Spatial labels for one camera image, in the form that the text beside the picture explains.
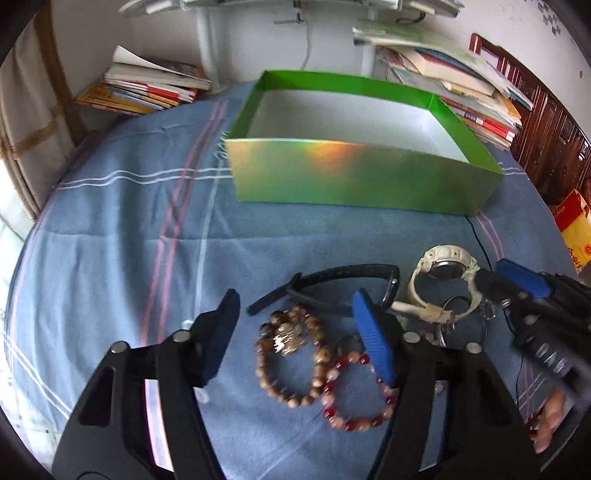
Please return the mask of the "right hand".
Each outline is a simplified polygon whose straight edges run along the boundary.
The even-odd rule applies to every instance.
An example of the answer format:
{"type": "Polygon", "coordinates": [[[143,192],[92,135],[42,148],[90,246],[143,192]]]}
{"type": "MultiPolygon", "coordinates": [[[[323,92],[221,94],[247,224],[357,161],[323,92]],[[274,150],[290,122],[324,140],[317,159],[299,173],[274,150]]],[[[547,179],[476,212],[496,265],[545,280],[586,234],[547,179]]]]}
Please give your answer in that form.
{"type": "Polygon", "coordinates": [[[554,389],[531,424],[530,440],[537,454],[550,446],[553,434],[564,418],[564,409],[565,394],[560,389],[554,389]]]}

